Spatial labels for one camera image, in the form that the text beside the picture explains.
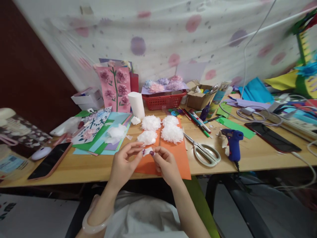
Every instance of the woman's right hand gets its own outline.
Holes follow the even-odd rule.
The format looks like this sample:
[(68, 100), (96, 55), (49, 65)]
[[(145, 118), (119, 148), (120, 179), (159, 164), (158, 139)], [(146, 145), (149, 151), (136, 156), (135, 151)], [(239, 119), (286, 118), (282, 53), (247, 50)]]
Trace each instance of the woman's right hand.
[(177, 188), (184, 182), (179, 173), (174, 155), (164, 147), (158, 146), (150, 152), (155, 161), (156, 171), (161, 172), (165, 182), (172, 188)]

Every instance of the smartphone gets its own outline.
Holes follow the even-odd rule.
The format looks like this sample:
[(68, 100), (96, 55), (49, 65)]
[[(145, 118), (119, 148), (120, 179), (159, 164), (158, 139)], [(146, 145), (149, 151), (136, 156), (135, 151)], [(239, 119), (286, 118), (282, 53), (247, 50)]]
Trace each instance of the smartphone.
[(281, 137), (276, 132), (272, 131), (266, 125), (260, 122), (252, 122), (244, 124), (250, 130), (256, 132), (263, 140), (273, 146), (280, 152), (299, 152), (301, 148)]
[(27, 179), (35, 180), (51, 176), (54, 170), (61, 163), (71, 146), (71, 142), (58, 144), (57, 146), (55, 146)]

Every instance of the woman's left hand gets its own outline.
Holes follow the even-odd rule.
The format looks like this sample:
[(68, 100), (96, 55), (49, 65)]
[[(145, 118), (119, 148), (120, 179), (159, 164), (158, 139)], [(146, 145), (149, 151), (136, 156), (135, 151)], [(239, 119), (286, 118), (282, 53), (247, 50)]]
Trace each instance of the woman's left hand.
[[(144, 149), (139, 147), (141, 145), (143, 145), (143, 142), (131, 142), (115, 153), (108, 185), (117, 192), (128, 182), (141, 161), (143, 157), (142, 150)], [(136, 157), (129, 161), (132, 155), (136, 155)]]

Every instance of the pink greeting card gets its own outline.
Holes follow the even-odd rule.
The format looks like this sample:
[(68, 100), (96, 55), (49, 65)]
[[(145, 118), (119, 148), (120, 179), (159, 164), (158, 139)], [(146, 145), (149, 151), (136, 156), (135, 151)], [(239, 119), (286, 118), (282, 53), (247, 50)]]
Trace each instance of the pink greeting card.
[(128, 93), (131, 92), (128, 67), (96, 67), (105, 107), (115, 112), (130, 112)]

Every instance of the white shirt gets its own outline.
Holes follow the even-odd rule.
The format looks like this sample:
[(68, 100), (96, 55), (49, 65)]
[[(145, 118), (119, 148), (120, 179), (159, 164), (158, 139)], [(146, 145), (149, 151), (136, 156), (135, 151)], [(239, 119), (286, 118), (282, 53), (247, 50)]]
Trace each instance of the white shirt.
[(188, 238), (180, 230), (177, 209), (157, 198), (119, 192), (105, 238)]

